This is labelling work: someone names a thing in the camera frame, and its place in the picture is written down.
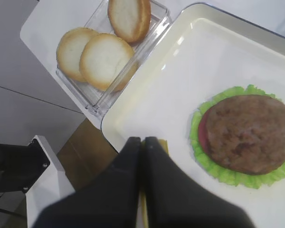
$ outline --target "tray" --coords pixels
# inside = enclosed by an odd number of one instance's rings
[[[114,34],[114,30],[107,15],[108,4],[109,0],[103,0],[89,21],[85,24],[85,27],[94,29],[99,33]],[[155,47],[159,38],[169,26],[169,14],[170,12],[165,6],[151,0],[151,23],[149,32],[141,43],[133,46],[135,50],[134,56],[129,60],[128,64],[121,70],[106,91],[102,92],[88,83],[72,80],[65,76],[58,67],[56,74],[90,113],[98,116],[99,119],[102,119],[105,112],[121,93],[121,91],[114,92],[114,89],[118,86],[134,63],[138,63],[140,66],[144,62]]]
[[[117,151],[130,136],[167,140],[171,158],[198,184],[243,208],[257,228],[285,228],[285,179],[258,190],[219,183],[195,162],[190,145],[199,105],[249,84],[285,103],[285,38],[194,4],[178,16],[104,116],[102,132]]]

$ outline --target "meat patty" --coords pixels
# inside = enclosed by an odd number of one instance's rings
[[[285,105],[269,96],[227,98],[203,116],[199,141],[222,167],[259,175],[285,162]]]

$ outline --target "hamburger bun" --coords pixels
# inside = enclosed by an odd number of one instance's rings
[[[71,79],[85,82],[79,71],[81,53],[88,41],[98,32],[89,28],[75,28],[68,31],[60,40],[56,50],[59,69]]]
[[[105,91],[134,55],[134,51],[121,38],[111,34],[99,34],[85,46],[79,69],[85,80],[101,91]],[[115,91],[121,90],[137,69],[134,65]]]
[[[150,0],[110,0],[108,16],[117,36],[128,43],[141,41],[150,26]]]
[[[285,105],[264,95],[227,98],[203,115],[198,134],[203,151],[218,165],[267,174],[285,162]]]

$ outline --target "plastic container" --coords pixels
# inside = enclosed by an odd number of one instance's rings
[[[94,29],[99,33],[114,34],[107,15],[108,4],[109,0],[103,0],[89,21],[85,24],[85,27]],[[121,93],[121,91],[114,92],[114,89],[119,85],[133,64],[137,63],[138,66],[140,66],[145,61],[169,27],[171,22],[169,14],[170,12],[165,6],[151,0],[151,23],[149,32],[141,43],[132,46],[135,50],[134,56],[129,60],[106,91],[100,91],[88,83],[72,80],[65,76],[58,67],[56,74],[91,114],[102,119],[106,111]]]

